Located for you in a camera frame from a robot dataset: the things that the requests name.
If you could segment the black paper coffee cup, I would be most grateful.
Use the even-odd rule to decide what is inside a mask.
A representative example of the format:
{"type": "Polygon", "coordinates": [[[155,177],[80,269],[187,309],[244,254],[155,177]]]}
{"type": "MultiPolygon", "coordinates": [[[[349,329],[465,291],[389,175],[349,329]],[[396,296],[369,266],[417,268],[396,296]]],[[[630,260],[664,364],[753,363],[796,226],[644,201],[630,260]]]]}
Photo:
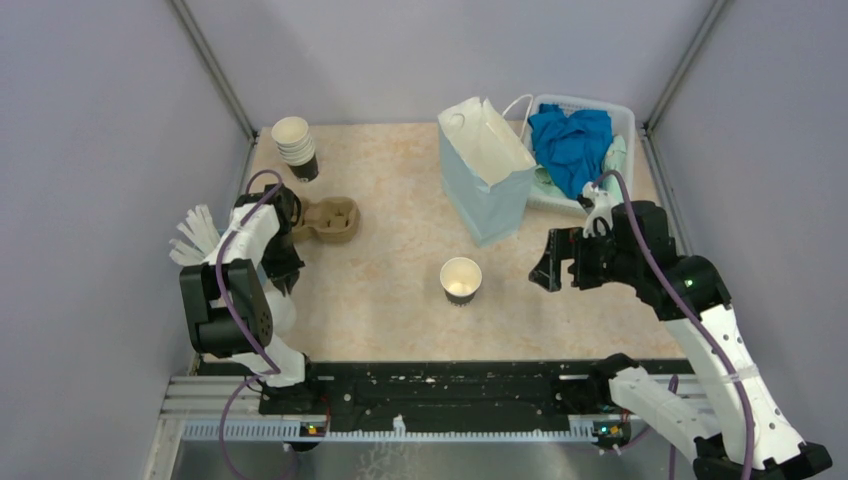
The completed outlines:
{"type": "Polygon", "coordinates": [[[482,270],[472,259],[454,257],[446,261],[439,273],[440,285],[446,299],[455,306],[465,306],[474,298],[482,284],[482,270]]]}

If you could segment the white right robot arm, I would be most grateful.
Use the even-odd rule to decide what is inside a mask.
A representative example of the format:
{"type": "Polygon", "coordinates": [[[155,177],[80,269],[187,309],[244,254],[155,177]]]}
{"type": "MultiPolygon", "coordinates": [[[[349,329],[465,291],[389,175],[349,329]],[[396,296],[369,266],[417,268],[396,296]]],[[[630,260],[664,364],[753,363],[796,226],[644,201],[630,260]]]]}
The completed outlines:
{"type": "Polygon", "coordinates": [[[699,479],[807,479],[832,466],[827,448],[803,439],[781,413],[747,350],[716,267],[678,252],[660,206],[619,204],[594,212],[582,227],[550,230],[529,279],[556,292],[564,274],[581,290],[607,283],[632,287],[680,345],[710,405],[699,411],[637,361],[614,354],[595,363],[586,385],[594,409],[636,414],[699,479]]]}

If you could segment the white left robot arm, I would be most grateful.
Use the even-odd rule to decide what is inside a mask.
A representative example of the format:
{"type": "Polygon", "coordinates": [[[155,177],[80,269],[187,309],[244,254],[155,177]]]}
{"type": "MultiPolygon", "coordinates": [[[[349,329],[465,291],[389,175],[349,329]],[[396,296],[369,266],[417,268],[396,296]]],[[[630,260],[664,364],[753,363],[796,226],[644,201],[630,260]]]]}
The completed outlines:
{"type": "Polygon", "coordinates": [[[240,196],[218,243],[181,269],[179,286],[193,349],[239,363],[264,385],[283,388],[283,401],[303,414],[317,407],[321,388],[307,377],[307,356],[275,331],[296,318],[291,292],[304,263],[292,221],[300,207],[282,185],[240,196]]]}

